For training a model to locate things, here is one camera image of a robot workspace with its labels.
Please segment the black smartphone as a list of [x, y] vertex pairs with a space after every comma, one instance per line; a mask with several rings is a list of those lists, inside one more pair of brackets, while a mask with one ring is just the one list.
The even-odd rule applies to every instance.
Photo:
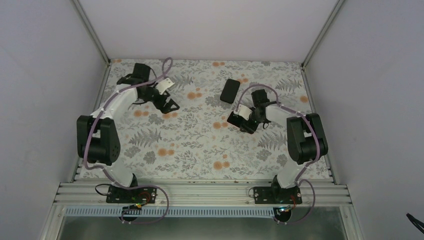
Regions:
[[245, 128], [243, 127], [243, 125], [245, 123], [247, 123], [247, 120], [244, 119], [242, 116], [235, 114], [234, 111], [232, 111], [227, 120], [226, 120], [229, 124], [233, 125], [234, 127], [237, 127], [241, 132], [245, 131]]

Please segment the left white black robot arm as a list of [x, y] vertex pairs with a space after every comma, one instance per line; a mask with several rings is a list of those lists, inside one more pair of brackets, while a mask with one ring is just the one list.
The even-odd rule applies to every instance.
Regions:
[[178, 110], [179, 105], [167, 91], [174, 85], [168, 77], [172, 65], [172, 58], [166, 58], [161, 75], [155, 75], [150, 66], [135, 63], [132, 73], [117, 81], [108, 99], [90, 115], [81, 115], [76, 122], [77, 153], [84, 167], [103, 171], [112, 184], [120, 188], [119, 196], [128, 203], [139, 197], [140, 190], [135, 186], [134, 174], [118, 161], [121, 143], [116, 120], [139, 100], [152, 103], [162, 114]]

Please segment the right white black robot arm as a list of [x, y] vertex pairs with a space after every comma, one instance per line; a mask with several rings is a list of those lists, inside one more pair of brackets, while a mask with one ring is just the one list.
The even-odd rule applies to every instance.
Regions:
[[278, 99], [271, 101], [266, 85], [252, 92], [253, 107], [237, 103], [234, 114], [241, 117], [242, 132], [254, 133], [259, 124], [276, 123], [286, 127], [287, 150], [291, 158], [274, 176], [270, 195], [274, 202], [284, 203], [290, 191], [301, 184], [307, 168], [328, 153], [328, 143], [317, 113], [303, 114], [284, 106]]

